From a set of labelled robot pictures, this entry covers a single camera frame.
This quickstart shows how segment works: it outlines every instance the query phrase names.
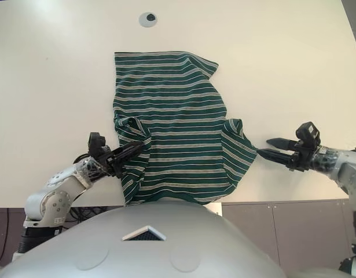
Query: striped fabric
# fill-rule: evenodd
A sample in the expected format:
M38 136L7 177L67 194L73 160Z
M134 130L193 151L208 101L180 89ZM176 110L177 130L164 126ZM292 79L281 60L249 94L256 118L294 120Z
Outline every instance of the striped fabric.
M187 52L115 53L120 144L143 141L124 165L126 204L175 197L207 204L230 194L256 156L242 121L226 120L210 84L216 63Z

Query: white tabletop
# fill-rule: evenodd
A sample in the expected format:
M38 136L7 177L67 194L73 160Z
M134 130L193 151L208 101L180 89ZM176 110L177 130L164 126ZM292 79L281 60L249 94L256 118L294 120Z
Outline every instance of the white tabletop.
M153 12L152 28L138 24ZM312 120L322 143L356 147L356 44L339 0L19 0L0 2L0 207L28 195L113 129L113 53L183 50L219 63L228 118L266 147ZM223 202L343 198L318 173L257 158ZM78 205L123 203L106 178Z

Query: white stripe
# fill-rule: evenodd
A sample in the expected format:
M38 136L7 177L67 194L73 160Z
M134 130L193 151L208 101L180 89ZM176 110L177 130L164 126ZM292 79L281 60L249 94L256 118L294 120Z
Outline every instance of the white stripe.
M138 56L135 56L135 57L144 57L145 55L141 54L141 55L138 55ZM160 59L143 59L143 60L123 60L123 61L117 61L116 65L121 67L123 66L124 64L122 63L134 63L134 62L150 62L150 61L166 61L166 60L173 60L173 61L178 61L178 60L182 60L182 59L185 59L185 60L189 60L189 58L195 58L195 60L197 60L199 62L199 64L201 64L205 69L207 70L210 70L209 67L214 67L216 68L216 65L213 64L213 63L210 63L210 62L206 62L204 61L203 59L199 59L198 56L194 55L194 54L186 54L186 55L182 55L182 57L180 58L160 58Z
M177 117L177 116L203 116L203 115L213 115L213 114L222 114L222 113L225 113L226 114L226 111L219 111L219 112L212 112L212 113L199 113L199 114L172 114L172 115L169 115L169 114L162 114L162 115L158 115L158 114L153 114L153 115L143 115L142 117ZM175 123L185 123L187 121L187 119L177 119L175 120L174 122Z
M189 92L192 92L192 91L195 91L195 90L203 90L203 89L210 89L210 90L215 90L215 88L214 87L202 87L202 88L194 88L194 89L191 89L191 90L189 90L189 91L181 91L181 92L146 92L146 91L144 91L144 92L141 92L141 93L136 93L136 92L132 92L132 93L123 93L123 92L120 92L120 91L116 91L116 96L118 95L118 94L132 94L133 96L134 95L136 95L136 94L180 94L180 93L182 93L182 94L187 94L187 93L189 93Z
M174 178L165 178L165 179L169 179L169 180L186 180L187 178L184 177L184 178L177 178L177 177L174 177ZM146 180L145 182L152 182L152 181L161 181L161 180L165 180L165 179L157 179L157 180ZM190 180L212 180L212 178L189 178ZM222 180L222 179L227 179L227 176L225 177L216 177L215 180Z
M224 138L226 138L227 140L229 140L230 142L232 142L234 145L239 145L240 147L242 147L242 149L250 152L250 153L253 153L254 155L256 155L256 151L254 151L253 149L250 149L249 147L245 146L244 144L230 138L228 135L226 135L225 133L222 133L222 136Z
M202 127L214 127L214 126L222 126L223 124L213 125L213 126L168 126L168 127L160 127L160 126L149 126L148 129L195 129Z
M239 169L241 169L241 170L244 170L245 172L247 171L247 169L243 169L242 167L240 167L240 166L234 164L232 161L230 161L229 159L227 159L225 156L223 156L223 159L224 159L227 163L232 164L234 167L239 168Z
M165 175L165 174L217 174L225 173L224 169L210 169L210 170L165 170L158 172L149 172L144 173L145 177L151 177L155 175Z
M175 166L213 166L213 165L223 165L223 163L212 163L212 164L173 164L173 165L165 165L165 166L149 166L148 168L171 168Z
M163 64L134 64L134 65L119 65L116 63L116 66L118 68L155 68L155 67L177 67L180 65L184 65L187 62L189 62L189 59L186 58L184 61L181 61L180 63L163 63Z
M234 148L233 146L231 146L231 145L225 143L224 141L222 141L222 143L225 144L226 146L230 147L230 148L233 149L234 151L239 152L241 155L246 156L247 158L253 160L253 158L251 158L251 157L249 157L248 155L245 155L244 153L242 153L240 148L239 148L239 149Z
M250 162L247 162L246 160L244 160L244 159L238 157L237 155L231 153L231 152L230 152L228 149L226 149L225 147L223 147L223 151L224 151L226 154L228 154L231 158L234 158L235 160L237 160L237 161L239 161L239 162L241 162L241 163L243 163L243 164L245 164L245 165L247 165L247 166L250 166L250 165L251 165Z
M219 93L217 92L212 92L212 93L202 93L202 94L190 94L185 97L118 97L117 94L115 96L115 100L118 101L141 101L141 100L188 100L190 98L202 98L202 97L219 97Z
M146 52L146 53L133 53L133 52L128 52L128 53L119 53L119 52L115 52L115 57L139 57L139 56L168 56L168 55L182 55L182 54L188 54L193 56L194 58L199 59L200 61L212 65L213 67L217 67L218 65L210 62L208 60L205 60L203 58L201 58L200 56L197 56L193 53L190 52L185 52L185 51L168 51L168 52Z
M175 190L172 190L172 189L161 189L161 190L158 190L156 192L153 193L154 194L158 194L162 191L170 191L170 192L174 192L174 193L188 193L190 195L192 194L212 194L212 193L217 193L217 192L223 192L223 190L218 190L218 191L209 191L209 192L192 192L192 191L183 191L183 190L178 190L178 191L175 191ZM137 197L145 197L145 196L151 196L151 194L139 194L137 193L136 194Z
M222 159L222 156L192 156L189 158L150 158L150 162L178 162L187 160L217 160Z
M186 68L188 68L188 67L193 67L193 68L195 68L194 67L194 65L193 64L190 64L190 65L187 65L187 66L185 66L185 67L183 67L183 68L181 68L181 69L150 69L150 70L147 70L147 69L143 69L142 71L139 71L139 70L137 70L137 69L132 69L132 70L130 70L130 71L121 71L120 69L118 69L117 68L117 66L116 66L116 73L117 72L121 72L121 73L125 73L125 72L151 72L151 71L164 71L164 72L168 72L168 71L184 71Z
M180 149L180 148L205 148L205 147L221 147L220 143L213 144L182 144L182 145L152 145L152 149Z
M199 80L190 84L185 85L150 85L150 86L123 86L123 85L116 85L117 89L124 89L124 90L138 90L138 89L180 89L180 88L191 88L199 84L208 84L210 83L208 80Z
M142 123L203 123L203 122L216 122L218 120L225 120L225 117L208 118L208 119L187 119L187 120L141 120Z
M172 77L172 78L181 78L181 77L186 77L189 76L191 74L194 74L196 72L201 72L200 69L198 68L194 68L191 69L190 71L185 72L184 74L125 74L125 75L116 75L116 78L134 78L134 79L142 79L142 78L168 78L168 77Z
M161 182L157 185L152 185L152 186L142 186L140 187L139 191L148 191L148 190L153 190L156 188L160 188L161 186L166 186L166 187L180 187L180 188L210 188L210 187L227 187L229 186L229 183L223 183L223 184L172 184L170 182Z
M189 79L184 79L184 80L160 80L160 81L156 81L156 80L142 80L142 81L126 81L126 80L120 80L118 83L138 83L138 82L148 82L148 83L158 83L158 82L187 82L190 81L192 79L196 79L196 78L200 78L200 76L194 76L192 78Z
M182 104L189 104L189 103L206 103L207 101L221 101L221 100L203 100L203 101L186 101L185 103L140 103L140 104L120 104L122 106L142 106L142 105L182 105Z
M236 175L236 176L238 176L238 177L243 177L243 174L241 174L241 173L235 171L235 169L229 167L228 165L224 165L224 169L230 171L233 175Z
M189 135L215 135L221 134L221 130L216 131L168 131L168 132L152 132L153 136L189 136Z
M207 109L215 109L225 107L224 104L213 104L213 105L204 105L201 107L182 107L182 108L141 108L141 109L123 109L121 107L115 106L113 109L122 111L125 113L141 113L141 112L172 112L172 111L199 111L199 110L207 110Z

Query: gray cabinet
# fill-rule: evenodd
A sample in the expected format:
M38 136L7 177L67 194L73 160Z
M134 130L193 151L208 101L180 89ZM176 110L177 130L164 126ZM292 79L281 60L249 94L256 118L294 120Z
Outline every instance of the gray cabinet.
M338 269L350 256L339 200L275 204L273 213L280 265L286 272Z
M261 250L279 264L277 239L271 205L242 204L222 206L223 216L235 224Z
M223 204L223 216L286 272L337 269L353 255L353 215L347 200Z

